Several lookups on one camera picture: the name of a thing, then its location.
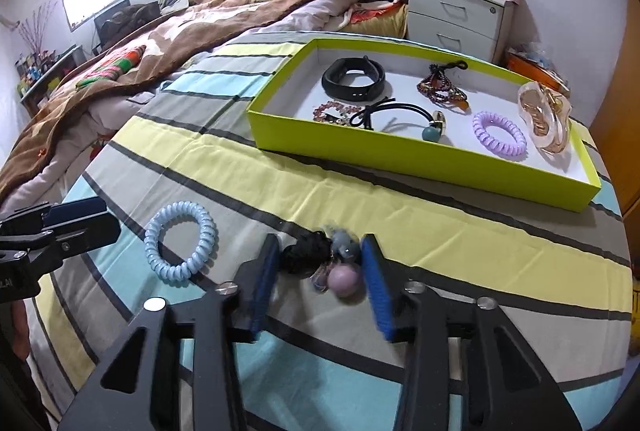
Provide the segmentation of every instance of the black hair tie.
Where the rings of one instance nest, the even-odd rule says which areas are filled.
[[[344,86],[340,84],[347,72],[357,70],[369,77],[369,86]],[[379,62],[367,56],[337,59],[322,74],[322,87],[327,95],[349,102],[370,102],[376,100],[385,91],[385,69]]]
[[[362,110],[355,113],[349,119],[349,125],[351,127],[360,127],[373,131],[371,126],[371,115],[377,111],[384,111],[385,109],[407,109],[409,111],[415,111],[421,114],[429,121],[429,126],[422,131],[422,139],[429,142],[437,142],[444,134],[446,129],[446,120],[444,114],[441,111],[435,111],[436,118],[434,119],[431,113],[422,109],[415,104],[408,104],[405,102],[396,102],[394,98],[386,96],[382,100],[377,101],[375,104],[365,106]]]
[[[280,269],[295,275],[310,276],[323,263],[331,261],[331,239],[324,231],[303,234],[280,255]]]

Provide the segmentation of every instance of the hair accessory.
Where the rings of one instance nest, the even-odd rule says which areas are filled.
[[[165,223],[183,216],[196,219],[200,226],[200,240],[191,257],[179,266],[172,266],[160,257],[158,238]],[[217,237],[218,231],[213,219],[204,207],[195,202],[175,202],[175,204],[161,208],[146,226],[146,260],[160,279],[186,281],[192,274],[200,270],[209,259]]]
[[[340,81],[351,70],[363,72],[373,83],[369,86],[341,85]],[[332,98],[348,102],[370,102],[376,100],[385,90],[385,69],[367,56],[338,59],[322,75],[322,88]]]
[[[489,135],[485,129],[489,124],[501,127],[513,137],[513,140],[515,140],[516,143],[508,144]],[[474,133],[476,134],[476,137],[478,137],[480,143],[494,153],[503,156],[519,156],[527,149],[527,141],[524,138],[522,131],[520,131],[518,126],[502,115],[498,115],[497,113],[492,113],[490,111],[481,111],[474,116],[473,127]]]
[[[315,231],[298,238],[280,256],[280,269],[290,274],[309,276],[324,263],[331,261],[331,240],[324,231]]]
[[[373,131],[373,128],[371,127],[371,115],[377,111],[383,111],[385,109],[408,109],[409,111],[420,113],[429,121],[428,127],[422,130],[423,140],[429,142],[437,142],[446,131],[447,122],[443,112],[435,111],[433,113],[435,115],[435,118],[433,118],[428,111],[422,109],[420,106],[416,106],[415,104],[406,104],[404,102],[396,102],[394,98],[389,98],[388,96],[386,96],[382,100],[377,101],[375,104],[365,106],[362,110],[351,117],[351,119],[349,120],[349,124],[352,127],[363,126],[364,129]]]
[[[329,113],[325,113],[327,109],[335,109],[340,114],[340,117],[336,117]],[[361,107],[351,106],[350,104],[343,104],[336,100],[330,100],[314,110],[314,122],[326,122],[327,124],[348,125],[349,117],[354,113],[361,110]]]
[[[360,244],[351,239],[344,229],[336,229],[331,235],[331,252],[343,263],[353,264],[360,260]]]
[[[469,103],[466,101],[466,94],[455,87],[449,80],[449,77],[444,73],[444,70],[450,70],[452,68],[466,70],[468,64],[466,64],[465,61],[450,62],[442,66],[432,64],[429,66],[431,75],[421,80],[417,88],[421,94],[435,104],[446,104],[449,102],[454,106],[458,106],[462,111],[466,111],[469,108]]]
[[[334,265],[329,271],[326,285],[338,297],[353,295],[360,286],[360,267],[346,263]]]
[[[322,263],[322,265],[318,267],[318,270],[311,276],[311,284],[321,294],[329,290],[329,274],[331,274],[331,271],[337,264],[337,261]]]
[[[560,153],[569,141],[571,103],[538,82],[528,82],[518,91],[518,110],[527,123],[534,146]]]

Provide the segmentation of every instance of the wooden wardrobe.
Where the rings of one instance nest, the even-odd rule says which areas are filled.
[[[640,273],[640,1],[628,0],[618,64],[590,131],[616,191],[626,239]]]

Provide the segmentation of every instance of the black fluffy hair tie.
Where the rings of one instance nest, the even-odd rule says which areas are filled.
[[[324,231],[300,236],[280,255],[280,269],[295,275],[311,275],[320,265],[331,260],[331,239]]]

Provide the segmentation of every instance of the metal screw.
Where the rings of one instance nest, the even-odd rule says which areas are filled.
[[[159,312],[166,306],[166,301],[161,297],[151,297],[142,306],[149,312]]]
[[[236,285],[233,281],[225,281],[224,283],[221,283],[216,287],[216,292],[218,292],[221,296],[235,294],[236,292],[238,292],[238,285]]]
[[[492,297],[479,297],[476,304],[482,308],[482,310],[493,310],[498,305]]]
[[[426,288],[426,285],[419,281],[407,281],[404,284],[404,289],[410,294],[421,294]]]

